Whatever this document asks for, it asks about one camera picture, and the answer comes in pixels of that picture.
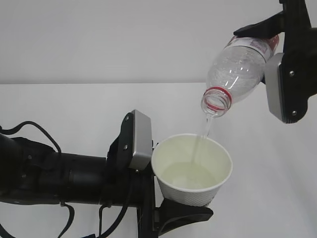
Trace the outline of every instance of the paper cup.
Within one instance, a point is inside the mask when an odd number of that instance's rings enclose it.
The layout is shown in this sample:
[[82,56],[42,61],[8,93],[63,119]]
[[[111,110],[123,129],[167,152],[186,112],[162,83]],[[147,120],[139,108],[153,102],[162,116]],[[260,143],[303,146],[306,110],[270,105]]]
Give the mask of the paper cup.
[[[195,165],[202,166],[207,170],[207,175],[212,176],[212,179],[204,180],[205,187],[196,189],[187,188],[186,183],[177,184],[178,173],[175,173],[175,178],[174,173],[165,176],[166,170],[171,166],[173,170],[175,167],[182,168],[185,163],[192,162],[193,156]],[[232,160],[229,153],[214,140],[194,134],[180,134],[164,140],[155,148],[152,168],[165,198],[191,206],[208,206],[220,187],[229,179]]]

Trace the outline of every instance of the cable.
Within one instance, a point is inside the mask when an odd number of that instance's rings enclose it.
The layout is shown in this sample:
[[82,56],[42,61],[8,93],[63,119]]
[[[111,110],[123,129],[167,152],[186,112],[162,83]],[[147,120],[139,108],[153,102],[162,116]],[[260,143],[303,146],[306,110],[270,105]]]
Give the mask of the cable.
[[40,125],[38,125],[37,123],[33,122],[33,121],[25,121],[22,122],[21,124],[17,125],[16,127],[12,128],[12,129],[8,129],[5,130],[0,126],[0,133],[4,134],[4,135],[13,135],[15,133],[17,133],[19,130],[21,130],[22,127],[24,127],[25,125],[32,125],[35,126],[38,130],[40,130],[51,142],[52,144],[55,146],[57,152],[58,152],[58,160],[60,160],[61,158],[61,149],[60,146],[57,144],[57,142],[51,137],[51,135]]
[[0,237],[2,238],[15,238],[13,236],[11,236],[4,228],[3,226],[0,224]]
[[99,235],[101,236],[101,232],[103,231],[103,210],[107,207],[107,204],[102,205],[99,208]]
[[65,232],[70,228],[70,226],[73,223],[74,218],[75,218],[75,210],[74,210],[74,208],[72,206],[65,204],[65,202],[61,202],[60,205],[62,207],[67,207],[68,208],[69,217],[68,217],[68,221],[66,223],[65,228],[61,231],[61,233],[59,234],[59,236],[57,238],[61,238],[62,235],[65,234]]
[[128,206],[129,206],[129,203],[131,200],[131,196],[132,196],[132,191],[133,191],[133,179],[130,179],[128,195],[127,195],[127,198],[122,206],[122,209],[121,209],[118,217],[116,218],[114,223],[109,227],[109,229],[106,232],[104,232],[102,235],[99,235],[99,237],[97,237],[97,238],[107,238],[118,227],[118,225],[122,221],[122,219],[123,219],[123,217],[128,209]]

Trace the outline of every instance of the clear plastic bottle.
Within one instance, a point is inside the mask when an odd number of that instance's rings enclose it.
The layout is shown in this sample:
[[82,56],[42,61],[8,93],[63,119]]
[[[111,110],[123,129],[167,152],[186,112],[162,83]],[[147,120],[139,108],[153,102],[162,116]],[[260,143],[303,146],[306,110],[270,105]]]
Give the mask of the clear plastic bottle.
[[264,66],[278,42],[278,35],[269,40],[233,37],[208,72],[203,111],[217,118],[246,98],[263,78]]

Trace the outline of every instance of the white wall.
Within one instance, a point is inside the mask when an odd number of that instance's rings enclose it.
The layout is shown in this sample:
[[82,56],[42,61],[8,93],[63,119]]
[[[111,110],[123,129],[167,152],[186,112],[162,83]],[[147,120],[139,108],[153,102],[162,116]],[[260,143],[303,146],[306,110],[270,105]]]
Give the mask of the white wall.
[[[307,4],[317,26],[317,2]],[[2,0],[0,83],[203,82],[234,30],[281,10],[278,0]]]
[[[203,83],[2,85],[0,124],[10,128],[33,120],[46,128],[63,152],[104,156],[124,115],[137,108],[151,117],[154,142],[177,133],[199,133]],[[265,87],[216,119],[211,137],[230,152],[234,171],[210,207],[210,221],[189,225],[164,238],[317,237],[317,98],[297,124],[285,125],[267,108]],[[49,144],[32,127],[19,135]],[[161,195],[157,189],[158,202]],[[66,238],[98,230],[98,207],[75,204]],[[119,208],[106,209],[104,228]],[[0,203],[0,222],[17,238],[55,238],[67,221],[59,206]],[[113,238],[136,238],[135,209],[129,209]]]

